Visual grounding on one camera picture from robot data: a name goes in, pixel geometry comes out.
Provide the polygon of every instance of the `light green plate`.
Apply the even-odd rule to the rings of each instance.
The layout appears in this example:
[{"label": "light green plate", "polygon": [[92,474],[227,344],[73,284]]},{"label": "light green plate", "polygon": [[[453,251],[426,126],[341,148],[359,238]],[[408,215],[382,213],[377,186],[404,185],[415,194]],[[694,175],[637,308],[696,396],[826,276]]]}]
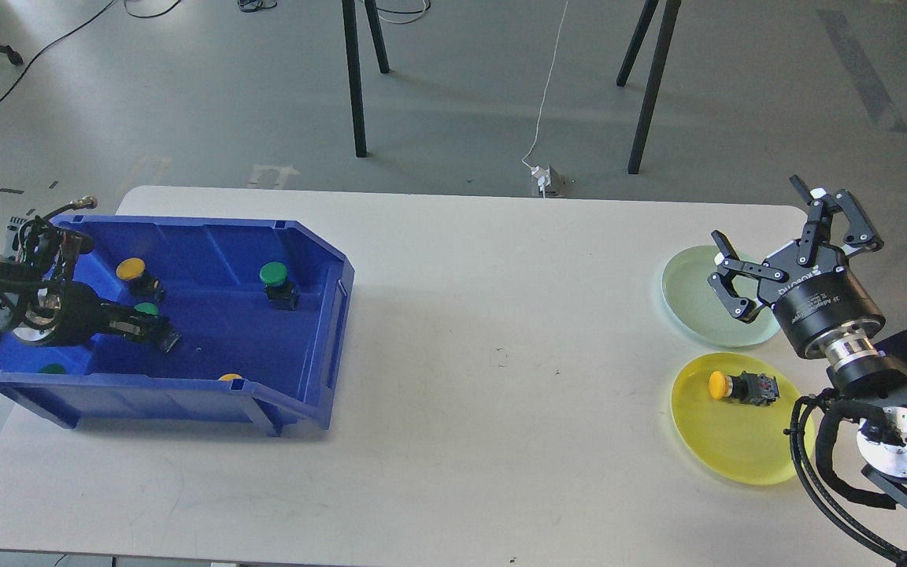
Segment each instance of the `light green plate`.
[{"label": "light green plate", "polygon": [[[769,340],[779,323],[769,309],[763,309],[751,324],[734,319],[709,286],[709,274],[716,271],[715,246],[696,246],[679,252],[663,269],[663,298],[677,320],[699,338],[721,347],[751,346]],[[748,277],[734,280],[744,297],[756,297],[758,287]]]}]

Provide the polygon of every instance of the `table leg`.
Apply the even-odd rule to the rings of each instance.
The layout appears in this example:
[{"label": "table leg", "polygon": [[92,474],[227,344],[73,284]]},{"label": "table leg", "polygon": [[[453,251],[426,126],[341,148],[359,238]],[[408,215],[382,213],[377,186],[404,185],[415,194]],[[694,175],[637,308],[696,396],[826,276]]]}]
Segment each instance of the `table leg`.
[{"label": "table leg", "polygon": [[377,62],[380,65],[380,72],[387,74],[390,72],[390,65],[387,62],[387,50],[384,47],[384,33],[380,29],[377,0],[365,0],[365,2],[366,15],[370,18],[370,33],[373,35],[373,47],[377,50]]},{"label": "table leg", "polygon": [[349,95],[352,99],[352,129],[356,158],[366,158],[366,122],[363,118],[363,80],[359,74],[359,36],[356,32],[356,0],[342,0],[345,23],[345,54],[349,61]]},{"label": "table leg", "polygon": [[639,123],[636,125],[636,139],[632,143],[632,154],[629,157],[629,173],[639,172],[642,164],[642,154],[646,147],[646,137],[649,135],[649,125],[653,119],[653,109],[656,107],[656,95],[660,92],[660,79],[663,76],[663,67],[667,62],[667,51],[670,50],[670,39],[674,36],[674,23],[677,21],[677,9],[681,7],[681,0],[667,0],[663,7],[663,21],[660,22],[660,35],[656,40],[656,50],[653,51],[653,64],[649,69],[649,80],[646,83],[646,93],[643,95],[642,110],[639,111]]},{"label": "table leg", "polygon": [[649,29],[649,22],[656,13],[656,5],[659,0],[646,0],[643,5],[643,12],[636,23],[636,30],[632,35],[632,42],[629,42],[629,50],[625,51],[625,61],[622,62],[622,69],[618,72],[618,80],[615,84],[619,87],[625,86],[629,80],[629,74],[632,72],[632,66],[636,64],[636,55],[639,54],[639,47],[642,47],[642,40],[646,37],[646,30]]}]

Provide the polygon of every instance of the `green button cap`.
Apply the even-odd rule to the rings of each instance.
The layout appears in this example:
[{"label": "green button cap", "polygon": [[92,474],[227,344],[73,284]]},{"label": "green button cap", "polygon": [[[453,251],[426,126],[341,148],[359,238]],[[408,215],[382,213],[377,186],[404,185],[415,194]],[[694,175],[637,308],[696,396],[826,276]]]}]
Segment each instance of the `green button cap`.
[{"label": "green button cap", "polygon": [[135,306],[135,311],[146,313],[146,315],[159,315],[158,306],[151,304],[151,302],[140,302],[140,304]]},{"label": "green button cap", "polygon": [[285,284],[285,277],[288,274],[289,270],[282,262],[268,262],[261,266],[261,282],[265,286],[279,287],[281,284]]},{"label": "green button cap", "polygon": [[54,362],[53,364],[47,364],[47,366],[43,366],[42,369],[37,370],[37,373],[38,374],[65,374],[65,367],[62,366],[61,364],[58,364],[57,362]]}]

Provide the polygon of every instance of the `plate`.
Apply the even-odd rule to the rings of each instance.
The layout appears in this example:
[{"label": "plate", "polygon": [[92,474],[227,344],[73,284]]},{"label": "plate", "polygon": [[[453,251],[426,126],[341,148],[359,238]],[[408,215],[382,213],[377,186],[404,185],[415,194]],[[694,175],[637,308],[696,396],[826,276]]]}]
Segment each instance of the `plate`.
[{"label": "plate", "polygon": [[[761,344],[779,330],[770,309],[763,309],[753,323],[742,323],[727,313],[716,292],[709,286],[709,274],[716,271],[715,246],[696,246],[679,252],[663,269],[661,288],[667,308],[688,331],[710,344],[737,348]],[[753,298],[758,286],[746,277],[734,280],[739,295]]]},{"label": "plate", "polygon": [[[775,377],[779,399],[770,406],[727,402],[709,396],[709,374],[737,376],[746,370]],[[681,440],[716,473],[744,484],[778,484],[796,475],[789,457],[793,403],[800,392],[778,370],[756,358],[733,352],[699,356],[681,369],[670,391],[670,410]],[[804,447],[814,448],[813,423],[806,424]]]}]

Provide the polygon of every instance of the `yellow push button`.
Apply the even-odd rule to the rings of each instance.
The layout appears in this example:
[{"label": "yellow push button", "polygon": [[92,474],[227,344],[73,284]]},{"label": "yellow push button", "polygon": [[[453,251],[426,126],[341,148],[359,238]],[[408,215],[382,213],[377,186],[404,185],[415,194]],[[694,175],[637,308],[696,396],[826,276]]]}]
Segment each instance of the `yellow push button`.
[{"label": "yellow push button", "polygon": [[712,399],[723,399],[734,394],[734,380],[727,374],[716,370],[709,374],[709,396]]},{"label": "yellow push button", "polygon": [[119,263],[118,268],[114,272],[119,280],[137,280],[145,273],[145,262],[142,261],[142,258],[129,258],[127,261]]}]

